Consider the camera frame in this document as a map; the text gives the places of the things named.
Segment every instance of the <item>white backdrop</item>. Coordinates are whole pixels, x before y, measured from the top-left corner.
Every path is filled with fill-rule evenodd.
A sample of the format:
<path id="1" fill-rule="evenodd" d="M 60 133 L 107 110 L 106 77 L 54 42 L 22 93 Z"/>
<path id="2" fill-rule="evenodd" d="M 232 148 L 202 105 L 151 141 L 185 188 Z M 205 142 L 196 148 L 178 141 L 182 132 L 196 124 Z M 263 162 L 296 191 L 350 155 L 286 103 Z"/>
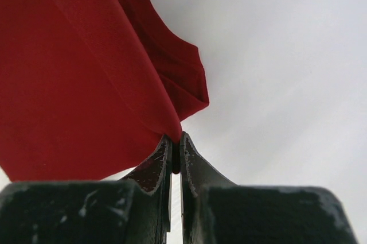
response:
<path id="1" fill-rule="evenodd" d="M 329 188 L 367 244 L 367 0 L 152 2 L 206 68 L 210 106 L 183 122 L 199 152 L 238 184 Z M 179 200 L 175 176 L 168 243 Z"/>

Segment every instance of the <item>red fabric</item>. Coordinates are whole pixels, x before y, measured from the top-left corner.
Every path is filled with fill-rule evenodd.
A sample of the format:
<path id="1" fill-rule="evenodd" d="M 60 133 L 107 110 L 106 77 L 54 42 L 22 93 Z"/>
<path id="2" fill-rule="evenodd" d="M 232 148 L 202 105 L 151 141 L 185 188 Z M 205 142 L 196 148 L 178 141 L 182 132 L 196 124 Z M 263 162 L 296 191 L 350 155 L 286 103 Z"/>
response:
<path id="1" fill-rule="evenodd" d="M 198 50 L 149 0 L 0 0 L 0 165 L 102 179 L 208 105 Z"/>

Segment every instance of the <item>metal jaw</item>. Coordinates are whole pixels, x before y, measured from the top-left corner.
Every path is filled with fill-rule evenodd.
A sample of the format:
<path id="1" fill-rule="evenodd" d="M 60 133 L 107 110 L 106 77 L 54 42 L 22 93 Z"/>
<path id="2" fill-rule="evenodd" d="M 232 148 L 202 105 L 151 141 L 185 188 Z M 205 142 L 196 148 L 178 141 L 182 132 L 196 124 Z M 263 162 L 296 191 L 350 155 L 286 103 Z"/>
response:
<path id="1" fill-rule="evenodd" d="M 119 181 L 23 182 L 0 194 L 1 244 L 166 243 L 171 174 L 181 172 L 184 244 L 357 243 L 322 188 L 241 187 L 183 133 Z"/>

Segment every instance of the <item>red cloth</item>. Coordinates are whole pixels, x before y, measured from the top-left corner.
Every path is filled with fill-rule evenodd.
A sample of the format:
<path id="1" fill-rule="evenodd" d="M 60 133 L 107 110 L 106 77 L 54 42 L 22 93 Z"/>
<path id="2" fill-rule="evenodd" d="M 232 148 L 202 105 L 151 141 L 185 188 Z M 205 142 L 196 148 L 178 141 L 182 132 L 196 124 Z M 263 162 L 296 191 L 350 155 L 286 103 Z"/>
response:
<path id="1" fill-rule="evenodd" d="M 0 0 L 0 165 L 11 180 L 102 179 L 208 105 L 195 46 L 149 0 Z"/>

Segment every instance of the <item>dark metal tool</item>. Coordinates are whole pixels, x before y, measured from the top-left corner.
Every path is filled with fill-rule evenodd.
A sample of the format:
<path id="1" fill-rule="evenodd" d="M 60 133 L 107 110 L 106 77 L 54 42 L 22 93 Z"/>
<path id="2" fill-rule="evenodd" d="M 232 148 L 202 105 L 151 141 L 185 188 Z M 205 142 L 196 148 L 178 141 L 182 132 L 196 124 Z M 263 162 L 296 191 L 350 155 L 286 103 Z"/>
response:
<path id="1" fill-rule="evenodd" d="M 171 174 L 181 173 L 184 244 L 357 243 L 323 188 L 243 187 L 189 135 L 156 150 L 119 181 L 21 182 L 0 193 L 0 244 L 166 243 Z"/>

